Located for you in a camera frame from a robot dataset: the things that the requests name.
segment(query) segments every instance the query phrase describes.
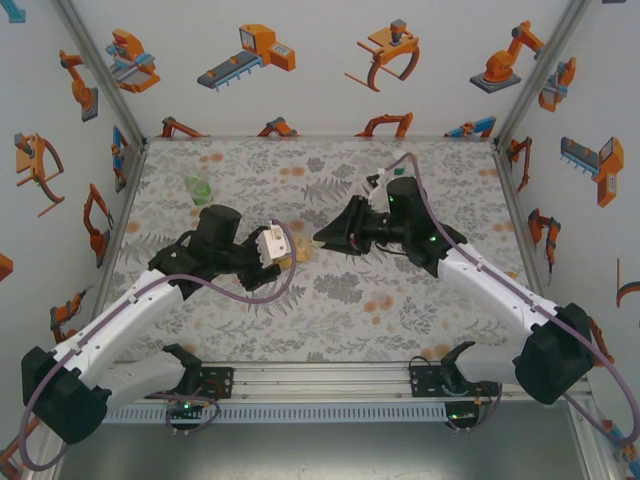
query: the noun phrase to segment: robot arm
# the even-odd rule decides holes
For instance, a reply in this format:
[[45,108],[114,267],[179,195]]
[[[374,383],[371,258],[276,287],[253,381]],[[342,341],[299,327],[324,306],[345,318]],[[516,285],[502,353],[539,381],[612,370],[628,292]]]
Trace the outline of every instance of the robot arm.
[[[465,381],[512,383],[539,402],[551,404],[593,367],[593,354],[536,308],[556,312],[559,321],[591,340],[588,317],[580,307],[561,308],[530,292],[487,262],[464,236],[444,225],[461,251],[453,248],[431,220],[414,177],[390,181],[387,199],[390,213],[377,213],[364,197],[352,197],[314,240],[323,248],[348,255],[369,253],[373,242],[383,246],[399,243],[411,263],[472,295],[511,331],[511,346],[465,342],[445,356],[442,376],[450,389],[462,388]],[[467,255],[480,263],[472,263]],[[521,295],[532,304],[525,303]]]
[[22,359],[24,404],[45,375],[63,363],[33,412],[73,444],[90,435],[108,412],[132,401],[159,391],[193,394],[201,383],[201,361],[178,345],[137,363],[114,367],[114,362],[150,324],[201,287],[189,280],[167,282],[165,277],[187,274],[210,282],[234,273],[247,291],[278,277],[280,267],[274,260],[291,252],[283,230],[273,224],[260,227],[235,244],[240,219],[228,207],[204,209],[196,230],[160,250],[149,269],[99,317],[51,352],[35,347],[27,353]]

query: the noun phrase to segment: green object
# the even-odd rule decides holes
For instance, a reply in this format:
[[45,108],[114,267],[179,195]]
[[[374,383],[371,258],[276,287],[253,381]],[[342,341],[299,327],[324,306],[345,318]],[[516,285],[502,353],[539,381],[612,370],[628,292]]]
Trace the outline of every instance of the green object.
[[211,186],[203,174],[195,173],[184,177],[184,184],[196,206],[206,205],[213,201]]

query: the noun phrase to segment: floral tablecloth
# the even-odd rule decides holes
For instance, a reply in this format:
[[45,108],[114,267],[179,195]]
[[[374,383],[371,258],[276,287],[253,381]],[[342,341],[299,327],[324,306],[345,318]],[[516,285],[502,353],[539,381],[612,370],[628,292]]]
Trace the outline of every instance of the floral tablecloth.
[[[151,142],[127,220],[108,303],[149,259],[198,220],[184,174],[205,172],[215,203],[243,215],[237,240],[268,219],[313,235],[361,193],[365,176],[388,165],[396,148],[420,159],[441,221],[521,282],[524,268],[495,169],[491,145],[295,139]],[[265,296],[277,282],[254,292]],[[243,293],[235,276],[216,283]],[[464,293],[404,257],[372,249],[366,257],[314,250],[292,287],[263,306],[200,289],[137,338],[123,360],[140,360],[178,342],[205,361],[405,361],[439,358],[464,340],[503,344],[507,331]]]

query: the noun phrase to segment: small yellow object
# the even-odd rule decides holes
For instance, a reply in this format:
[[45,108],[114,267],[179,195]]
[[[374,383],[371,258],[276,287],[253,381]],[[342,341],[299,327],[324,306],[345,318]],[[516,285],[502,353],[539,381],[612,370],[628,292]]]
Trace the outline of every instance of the small yellow object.
[[[304,235],[294,235],[293,243],[296,247],[297,263],[308,262],[309,260],[311,260],[313,254],[313,243],[311,242],[310,237]],[[280,270],[287,270],[291,268],[291,257],[276,260],[275,263],[280,265]]]

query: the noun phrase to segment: white wall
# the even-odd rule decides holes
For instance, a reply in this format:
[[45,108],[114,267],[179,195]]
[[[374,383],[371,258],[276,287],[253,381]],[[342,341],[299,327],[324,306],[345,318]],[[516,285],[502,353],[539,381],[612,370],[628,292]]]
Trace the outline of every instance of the white wall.
[[[0,253],[14,262],[14,272],[0,282],[0,364],[3,408],[0,410],[0,448],[17,434],[22,405],[20,361],[32,347],[54,345],[49,309],[61,306],[88,284],[98,286],[102,270],[82,222],[83,205],[94,183],[116,221],[125,192],[116,195],[111,158],[112,127],[118,121],[100,92],[98,117],[83,123],[80,105],[71,93],[71,76],[60,66],[59,50],[78,53],[49,2],[20,0],[26,23],[9,24],[0,15]],[[89,70],[78,67],[90,87]],[[26,176],[15,171],[13,135],[34,132],[56,148],[65,172],[50,182],[65,200],[38,218],[49,201],[34,182],[21,187]],[[45,155],[48,173],[53,160]],[[106,219],[93,212],[94,225],[107,228]],[[89,318],[96,289],[85,297],[81,313],[71,326]]]
[[[487,59],[506,49],[511,30],[531,20],[532,31],[546,41],[567,2],[538,0],[351,1],[281,0],[83,0],[77,8],[100,48],[122,28],[156,57],[160,83],[123,95],[147,135],[161,131],[164,117],[214,135],[256,135],[264,124],[283,116],[305,134],[354,135],[370,118],[413,111],[409,134],[435,134],[495,115],[507,115],[524,81],[487,94],[469,83]],[[421,57],[404,82],[380,72],[380,93],[344,76],[366,78],[371,54],[356,42],[401,18],[420,37]],[[257,69],[219,92],[197,83],[207,70],[241,50],[238,28],[262,23],[278,41],[296,51],[297,68]],[[111,58],[104,54],[109,64]],[[526,79],[535,61],[523,49],[515,72]],[[396,71],[406,63],[393,64]],[[396,125],[380,127],[395,132]]]
[[[622,261],[622,284],[640,280],[638,18],[638,2],[593,2],[561,57],[566,61],[575,56],[577,61],[568,97],[555,113],[532,106],[516,139],[533,139],[531,180],[520,194],[523,209],[528,214],[538,207],[562,224],[549,293],[560,304],[581,305],[600,324],[615,366],[640,398],[640,295],[627,295],[616,308],[616,258]],[[590,175],[560,158],[563,136],[596,152],[611,136],[620,140],[624,169],[618,174],[617,197],[606,207],[597,205],[597,186]],[[516,164],[516,184],[521,175]],[[541,244],[537,260],[545,272],[543,248]],[[604,414],[628,433],[629,408],[611,376],[596,369],[590,380]]]

